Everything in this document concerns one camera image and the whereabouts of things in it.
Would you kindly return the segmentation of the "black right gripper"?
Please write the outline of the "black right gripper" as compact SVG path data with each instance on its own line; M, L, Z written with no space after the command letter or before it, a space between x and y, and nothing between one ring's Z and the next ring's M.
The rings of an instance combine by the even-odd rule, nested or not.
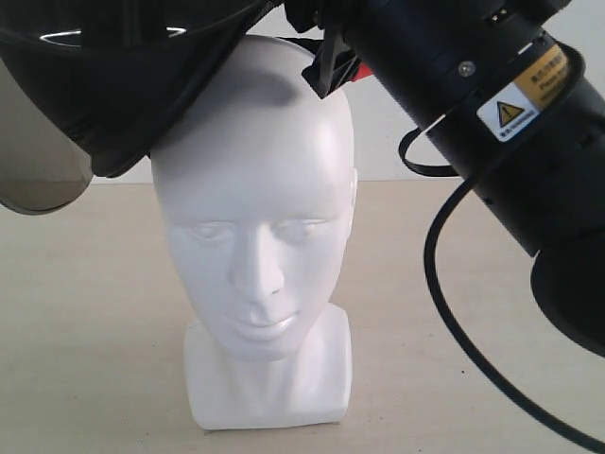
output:
M285 17L299 33L317 27L324 29L321 39L304 38L303 49L312 61L302 70L302 77L320 99L325 99L342 85L352 81L359 70L359 58L339 31L350 11L344 0L286 0Z

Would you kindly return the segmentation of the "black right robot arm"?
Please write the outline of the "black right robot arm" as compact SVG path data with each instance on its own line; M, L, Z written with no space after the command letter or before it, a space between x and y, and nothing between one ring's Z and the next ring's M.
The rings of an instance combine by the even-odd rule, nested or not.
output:
M323 43L305 77L321 95L337 61L365 64L534 259L538 307L604 352L604 97L545 22L562 1L288 1Z

